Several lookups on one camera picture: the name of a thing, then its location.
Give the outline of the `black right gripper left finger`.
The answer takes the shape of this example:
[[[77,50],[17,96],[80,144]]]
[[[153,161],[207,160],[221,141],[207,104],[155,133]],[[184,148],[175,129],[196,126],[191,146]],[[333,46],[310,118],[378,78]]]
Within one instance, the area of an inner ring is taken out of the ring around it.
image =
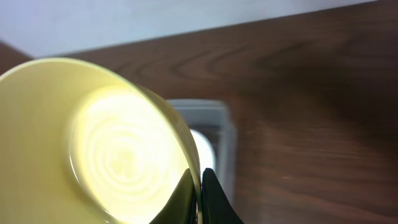
[[[196,224],[197,196],[190,169],[186,169],[169,200],[150,224]]]

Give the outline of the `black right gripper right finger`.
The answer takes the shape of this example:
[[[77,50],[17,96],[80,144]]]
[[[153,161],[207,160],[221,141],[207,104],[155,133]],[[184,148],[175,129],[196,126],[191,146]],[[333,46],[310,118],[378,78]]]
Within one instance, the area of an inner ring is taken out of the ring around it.
[[[243,224],[229,203],[213,169],[204,170],[201,192],[205,224]]]

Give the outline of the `white plastic bowl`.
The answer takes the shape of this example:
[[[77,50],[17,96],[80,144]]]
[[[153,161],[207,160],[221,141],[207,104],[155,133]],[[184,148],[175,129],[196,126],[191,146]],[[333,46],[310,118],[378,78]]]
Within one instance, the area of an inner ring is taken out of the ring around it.
[[[210,141],[199,131],[191,129],[190,132],[197,147],[201,173],[203,173],[206,168],[214,170],[216,165],[216,158]]]

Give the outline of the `yellow plastic bowl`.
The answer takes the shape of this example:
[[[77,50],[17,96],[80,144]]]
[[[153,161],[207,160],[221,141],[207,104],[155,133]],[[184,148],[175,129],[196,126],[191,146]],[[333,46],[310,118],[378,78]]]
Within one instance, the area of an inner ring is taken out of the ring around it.
[[[46,58],[1,75],[2,223],[150,223],[186,169],[186,122],[154,92],[93,63]]]

